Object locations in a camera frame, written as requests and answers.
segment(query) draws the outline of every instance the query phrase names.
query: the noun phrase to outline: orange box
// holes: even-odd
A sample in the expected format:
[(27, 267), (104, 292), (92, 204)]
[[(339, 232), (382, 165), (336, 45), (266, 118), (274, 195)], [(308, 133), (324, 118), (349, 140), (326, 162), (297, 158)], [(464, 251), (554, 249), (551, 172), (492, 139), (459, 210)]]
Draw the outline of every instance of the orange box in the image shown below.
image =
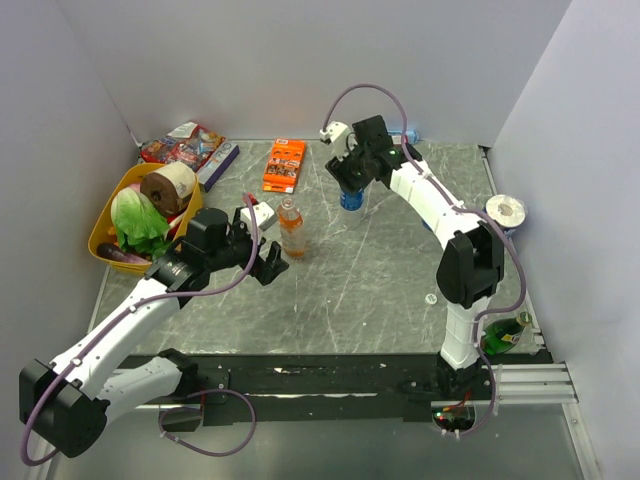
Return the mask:
[(276, 138), (262, 177), (262, 190), (293, 193), (306, 147), (303, 140)]

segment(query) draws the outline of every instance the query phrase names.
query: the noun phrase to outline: green cabbage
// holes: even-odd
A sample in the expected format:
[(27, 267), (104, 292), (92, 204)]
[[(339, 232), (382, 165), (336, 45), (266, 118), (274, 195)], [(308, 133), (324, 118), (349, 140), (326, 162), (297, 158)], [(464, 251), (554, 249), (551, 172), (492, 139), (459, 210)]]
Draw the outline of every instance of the green cabbage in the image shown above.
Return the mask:
[(153, 203), (131, 187), (120, 190), (111, 203), (111, 221), (124, 252), (149, 254), (155, 260), (164, 255), (169, 223)]

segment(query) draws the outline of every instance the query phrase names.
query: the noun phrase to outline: toilet paper roll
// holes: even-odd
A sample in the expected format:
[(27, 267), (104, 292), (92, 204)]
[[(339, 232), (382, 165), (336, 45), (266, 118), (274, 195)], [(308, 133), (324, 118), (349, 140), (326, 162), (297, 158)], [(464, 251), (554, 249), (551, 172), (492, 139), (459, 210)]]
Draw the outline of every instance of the toilet paper roll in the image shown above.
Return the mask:
[(196, 174), (184, 163), (175, 162), (146, 175), (140, 184), (140, 192), (165, 217), (182, 212), (197, 185)]

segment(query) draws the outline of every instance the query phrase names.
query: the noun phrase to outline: plastic bin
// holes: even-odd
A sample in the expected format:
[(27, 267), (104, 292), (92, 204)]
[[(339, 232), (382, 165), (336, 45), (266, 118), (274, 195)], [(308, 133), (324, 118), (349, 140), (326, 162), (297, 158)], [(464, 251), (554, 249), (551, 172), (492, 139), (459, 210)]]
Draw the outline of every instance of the plastic bin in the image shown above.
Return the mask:
[[(102, 210), (102, 213), (100, 214), (96, 225), (93, 227), (93, 231), (91, 232), (91, 236), (89, 237), (89, 252), (91, 252), (91, 255), (93, 255), (97, 259), (111, 265), (111, 267), (113, 267), (115, 270), (142, 276), (142, 274), (144, 274), (144, 272), (149, 268), (149, 265), (135, 265), (131, 263), (115, 262), (113, 260), (108, 260), (106, 258), (98, 256), (98, 245), (103, 242), (113, 243), (114, 240), (113, 236), (110, 236), (108, 234), (109, 228), (113, 226), (113, 222), (111, 221), (111, 202), (120, 190), (128, 187), (132, 183), (140, 183), (142, 181), (142, 178), (147, 173), (153, 172), (154, 170), (157, 170), (163, 166), (164, 165), (160, 163), (142, 163), (130, 169), (122, 178), (122, 180), (120, 180), (120, 183), (111, 194), (111, 197)], [(180, 227), (178, 228), (176, 237), (182, 236), (186, 233), (189, 220), (193, 218), (195, 213), (200, 208), (202, 208), (202, 194), (200, 193), (199, 185), (196, 183), (196, 188), (193, 191), (191, 201), (187, 206), (186, 213), (184, 215), (184, 218), (182, 219), (182, 222), (180, 223)]]

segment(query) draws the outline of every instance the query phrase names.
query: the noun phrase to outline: marble tabletop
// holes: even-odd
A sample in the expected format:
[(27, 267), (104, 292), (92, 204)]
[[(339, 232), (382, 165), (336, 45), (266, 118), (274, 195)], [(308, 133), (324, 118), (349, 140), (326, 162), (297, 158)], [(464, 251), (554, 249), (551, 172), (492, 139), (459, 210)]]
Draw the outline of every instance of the marble tabletop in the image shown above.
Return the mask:
[[(242, 205), (241, 193), (249, 191), (275, 209), (282, 194), (261, 191), (272, 142), (238, 143), (239, 157), (205, 196), (205, 204), (231, 217)], [(423, 143), (417, 149), (466, 205), (481, 207), (493, 194), (478, 147)], [(293, 194), (310, 239), (302, 260), (290, 261), (289, 270), (267, 287), (247, 278), (230, 292), (192, 300), (134, 353), (166, 348), (187, 354), (437, 352), (445, 335), (446, 300), (436, 286), (442, 250), (435, 236), (402, 198), (379, 183), (367, 188), (363, 215), (346, 214), (339, 204), (340, 189), (324, 168), (329, 159), (328, 147), (308, 143)], [(277, 238), (277, 225), (271, 230)], [(492, 305), (507, 305), (518, 294), (515, 268), (505, 257), (505, 279)], [(239, 273), (239, 268), (217, 272), (209, 288), (225, 285)], [(110, 271), (96, 322), (138, 280)], [(437, 296), (435, 305), (425, 302), (429, 293)], [(537, 350), (533, 335), (526, 332), (513, 351)]]

